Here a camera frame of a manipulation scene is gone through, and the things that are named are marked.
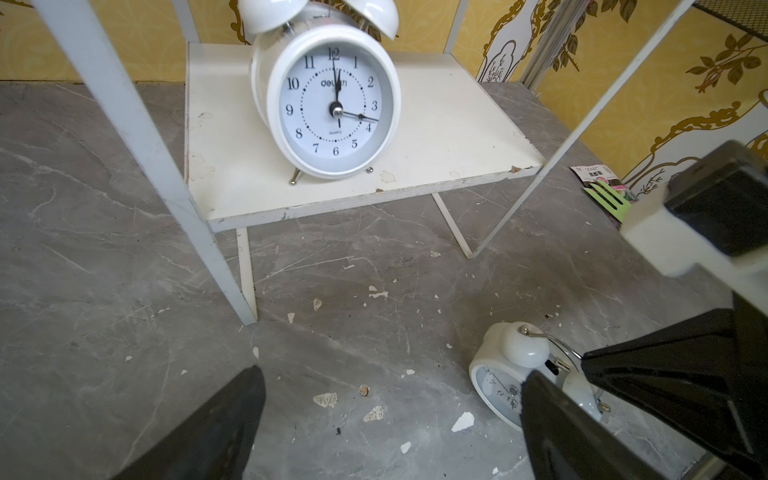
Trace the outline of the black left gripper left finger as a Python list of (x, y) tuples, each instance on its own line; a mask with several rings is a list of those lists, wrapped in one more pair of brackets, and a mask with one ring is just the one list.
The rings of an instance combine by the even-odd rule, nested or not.
[(261, 369), (244, 369), (117, 479), (241, 479), (264, 405)]

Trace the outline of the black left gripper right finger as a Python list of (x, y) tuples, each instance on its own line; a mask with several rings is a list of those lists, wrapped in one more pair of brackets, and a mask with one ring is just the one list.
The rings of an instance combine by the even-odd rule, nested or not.
[(522, 385), (521, 424), (537, 479), (658, 479), (660, 474), (542, 373)]

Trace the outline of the white twin-bell clock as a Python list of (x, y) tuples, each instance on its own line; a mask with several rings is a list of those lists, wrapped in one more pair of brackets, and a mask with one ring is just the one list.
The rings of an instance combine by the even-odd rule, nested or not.
[(371, 170), (397, 129), (401, 85), (380, 43), (397, 36), (392, 1), (241, 1), (253, 46), (249, 85), (280, 153), (303, 175)]
[(596, 421), (611, 411), (603, 391), (581, 370), (582, 354), (528, 322), (501, 322), (486, 332), (469, 366), (469, 377), (488, 408), (507, 425), (522, 429), (522, 387), (539, 372)]

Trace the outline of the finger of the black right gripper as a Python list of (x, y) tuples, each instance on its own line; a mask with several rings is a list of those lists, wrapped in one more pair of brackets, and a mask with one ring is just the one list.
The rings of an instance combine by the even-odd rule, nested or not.
[(735, 295), (638, 339), (585, 353), (595, 386), (751, 479), (767, 476), (767, 316)]

